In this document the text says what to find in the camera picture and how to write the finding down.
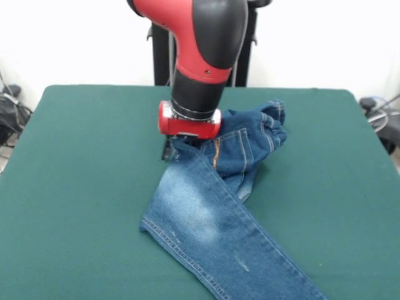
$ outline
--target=cable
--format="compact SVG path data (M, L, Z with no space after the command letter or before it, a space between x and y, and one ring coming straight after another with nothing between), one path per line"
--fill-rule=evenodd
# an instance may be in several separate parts
M169 81L171 85L174 83L174 58L175 58L175 38L171 31L168 31L168 61L169 61Z
M231 77L231 81L232 81L231 86L232 87L236 86L237 75L238 75L238 61L235 62L235 64L233 65L233 69L232 69L232 77Z
M0 120L0 123L3 122L5 126L7 126L9 129L11 129L12 131L14 131L18 136L21 134L20 131L16 130L15 128L13 128L5 119Z
M3 75L1 74L1 71L0 71L0 81L1 81L2 85L7 89L8 93L9 93L11 96L14 96L13 91L12 91L12 90L8 87L8 85L4 82Z
M375 130L375 133L378 133L379 131L381 131L382 129L384 129L385 127L386 127L386 125L388 125L388 122L389 122L389 115L387 114L387 112L385 112L385 111L383 111L383 110L379 110L379 112L381 112L381 114L380 115L378 115L378 116L374 116L374 117L372 117L372 118L370 118L370 119L368 119L368 122L369 123L374 123L374 122L376 122L376 121L378 121L378 120L380 120L380 119L385 119L385 121L383 122L383 124L381 124L380 126L378 126L377 128L375 128L374 130Z
M376 109L373 109L372 111L370 111L370 112L369 112L369 115L372 115L372 114L374 114L374 113L377 113L377 112L380 111L382 108L384 108L385 106L387 106L387 105L393 103L394 101L396 101L396 100L399 99L399 98L400 98L400 94L394 96L394 97L393 97L391 100L389 100L388 102L386 102L386 103L384 103L384 104L378 106Z
M21 102L19 102L18 99L16 99L15 97L12 97L12 96L10 96L8 94L4 94L3 93L3 94L0 94L0 99L1 98L5 98L5 99L9 100L10 102L12 102L14 104L16 121L17 121L19 127L24 129L25 125L28 123L28 119L31 117L33 112L28 107L26 107L25 105L21 104ZM21 124L21 122L19 120L20 116L22 117L22 120L24 121L24 124Z
M372 96L371 98L373 98L373 99L376 99L376 100L381 100L381 101L383 101L383 102L385 102L385 103L386 103L386 106L389 106L390 108L392 107L392 106L390 105L389 101L388 101L388 100L386 100L386 99L385 99L385 98L383 98L383 97L379 97L379 96Z

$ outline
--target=wire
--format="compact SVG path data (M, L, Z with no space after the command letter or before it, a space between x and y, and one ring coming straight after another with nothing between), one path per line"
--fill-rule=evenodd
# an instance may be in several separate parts
M387 112L383 111L382 109L379 110L379 112L381 112L380 115L378 116L374 116L372 118L368 119L369 123L374 123L380 119L385 119L385 121L383 122L383 124L381 124L380 126L378 126L377 128L375 128L375 133L378 133L379 131L381 131L382 129L384 129L386 127L386 125L388 125L389 122L389 115L387 114Z
M8 93L9 93L11 96L14 96L13 91L12 91L12 90L9 88L9 86L4 82L3 75L1 74L1 71L0 71L0 81L1 81L2 85L7 89Z
M20 135L20 131L16 130L15 128L13 128L5 119L0 120L0 123L3 123L5 126L7 126L9 129L11 129L12 131L14 131L18 136Z
M377 113L377 112L380 111L382 108L384 108L385 106L387 106L387 105L393 103L394 101L396 101L396 100L399 99L399 98L400 98L400 94L394 96L394 97L393 97L392 99L390 99L388 102L386 102L386 103L384 103L384 104L378 106L376 109L370 111L370 112L369 112L369 115L372 115L372 114L374 114L374 113Z
M391 104L389 103L389 101L383 97L379 97L379 96L372 96L371 98L376 99L376 100L381 100L383 102L386 103L387 106L389 106L390 108L392 107Z
M21 104L21 103L18 101L18 99L16 99L15 97L12 97L12 96L10 96L10 95L8 95L8 94L2 93L2 94L0 94L0 99L1 99L1 98L5 98L5 99L9 100L10 102L12 102L12 103L14 104L14 107L15 107L15 117L16 117L17 123L18 123L18 125L19 125L20 128L24 129L24 128L25 128L25 125L28 123L28 119L31 117L31 115L33 114L33 112L32 112L28 107L26 107L25 105ZM21 124L21 122L20 122L20 120L19 120L19 116L22 117L22 120L24 121L24 124Z

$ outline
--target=orange stitching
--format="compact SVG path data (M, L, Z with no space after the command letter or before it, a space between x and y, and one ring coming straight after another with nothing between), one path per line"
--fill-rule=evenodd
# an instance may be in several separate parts
M221 147L221 143L220 143L219 138L217 138L214 141L214 144L215 144L215 156L214 156L214 159L212 161L212 166L216 170L217 169L217 161L218 161L218 157L219 157L219 148Z

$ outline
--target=jeans pocket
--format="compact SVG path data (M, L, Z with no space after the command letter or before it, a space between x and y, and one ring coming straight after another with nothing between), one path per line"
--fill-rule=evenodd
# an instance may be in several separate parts
M207 141L202 153L221 177L245 173L254 168L248 130L242 128Z

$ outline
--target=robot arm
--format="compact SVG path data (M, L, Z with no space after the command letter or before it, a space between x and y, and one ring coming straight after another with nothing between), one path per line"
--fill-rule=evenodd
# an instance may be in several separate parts
M214 138L221 115L218 104L246 33L247 1L128 0L128 4L176 38L176 72L171 101L160 105L160 131Z

